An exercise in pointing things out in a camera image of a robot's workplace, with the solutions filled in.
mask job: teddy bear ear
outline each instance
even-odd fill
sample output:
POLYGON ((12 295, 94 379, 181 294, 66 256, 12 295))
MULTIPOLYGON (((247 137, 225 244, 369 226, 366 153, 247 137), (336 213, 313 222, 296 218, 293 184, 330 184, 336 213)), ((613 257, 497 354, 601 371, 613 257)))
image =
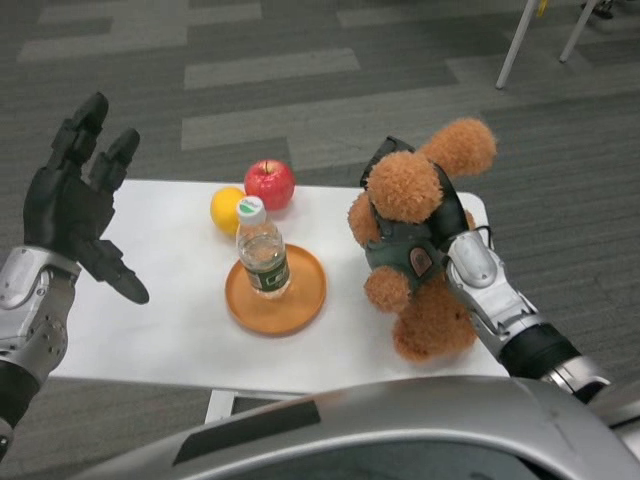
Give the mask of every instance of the teddy bear ear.
POLYGON ((442 202, 438 174, 424 155, 396 152, 373 167, 369 199, 388 220, 422 223, 442 202))
POLYGON ((496 140, 483 122, 463 118, 437 132, 419 150, 447 175, 477 175, 493 164, 496 140))

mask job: patch on vest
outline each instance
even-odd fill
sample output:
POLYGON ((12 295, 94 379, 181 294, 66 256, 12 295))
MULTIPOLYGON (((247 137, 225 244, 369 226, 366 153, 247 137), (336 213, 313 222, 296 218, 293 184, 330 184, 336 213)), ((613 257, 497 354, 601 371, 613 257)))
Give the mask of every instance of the patch on vest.
POLYGON ((433 262, 431 261, 431 257, 427 255, 427 251, 424 248, 416 247, 411 250, 409 254, 409 260, 411 262, 411 267, 413 271, 416 272, 418 277, 421 277, 427 270, 431 268, 433 262))

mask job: bottle label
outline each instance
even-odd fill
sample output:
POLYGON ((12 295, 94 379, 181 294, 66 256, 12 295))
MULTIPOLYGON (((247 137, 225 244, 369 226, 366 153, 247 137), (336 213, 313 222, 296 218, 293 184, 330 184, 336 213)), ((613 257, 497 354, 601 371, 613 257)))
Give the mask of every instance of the bottle label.
POLYGON ((255 272, 247 270, 251 286, 262 292, 275 292, 285 286, 289 280, 289 263, 286 254, 282 257, 282 261, 266 272, 255 272))

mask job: lemon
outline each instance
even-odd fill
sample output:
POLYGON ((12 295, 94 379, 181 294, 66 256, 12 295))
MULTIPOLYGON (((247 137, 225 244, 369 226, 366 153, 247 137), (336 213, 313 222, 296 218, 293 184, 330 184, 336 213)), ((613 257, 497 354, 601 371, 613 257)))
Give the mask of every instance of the lemon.
POLYGON ((225 187, 218 190, 211 199, 211 220, 223 232, 235 235, 238 230, 236 205, 246 195, 236 187, 225 187))

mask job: white bottle cap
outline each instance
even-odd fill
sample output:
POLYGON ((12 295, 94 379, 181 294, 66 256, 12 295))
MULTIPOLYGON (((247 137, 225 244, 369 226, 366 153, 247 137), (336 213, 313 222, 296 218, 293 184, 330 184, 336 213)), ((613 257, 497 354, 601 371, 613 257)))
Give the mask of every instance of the white bottle cap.
POLYGON ((267 210, 260 197, 244 197, 238 202, 236 212, 242 225, 260 225, 267 221, 267 210))

